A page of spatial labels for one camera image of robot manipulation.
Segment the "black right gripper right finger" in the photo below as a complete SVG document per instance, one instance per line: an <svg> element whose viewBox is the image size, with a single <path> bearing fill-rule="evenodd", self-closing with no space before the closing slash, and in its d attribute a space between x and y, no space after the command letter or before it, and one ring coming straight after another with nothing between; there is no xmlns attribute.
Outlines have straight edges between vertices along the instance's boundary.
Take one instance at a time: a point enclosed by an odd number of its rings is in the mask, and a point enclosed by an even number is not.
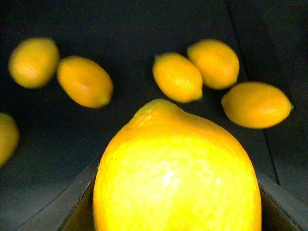
<svg viewBox="0 0 308 231"><path fill-rule="evenodd" d="M257 173L263 231L306 231L308 206L261 172Z"/></svg>

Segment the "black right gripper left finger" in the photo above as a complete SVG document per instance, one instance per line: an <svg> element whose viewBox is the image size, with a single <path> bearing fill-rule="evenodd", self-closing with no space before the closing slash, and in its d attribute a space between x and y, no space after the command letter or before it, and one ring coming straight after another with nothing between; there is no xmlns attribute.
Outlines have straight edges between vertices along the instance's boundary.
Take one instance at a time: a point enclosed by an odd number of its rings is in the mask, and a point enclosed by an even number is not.
<svg viewBox="0 0 308 231"><path fill-rule="evenodd" d="M93 231L92 197L100 162L96 158L54 200L26 221L19 231Z"/></svg>

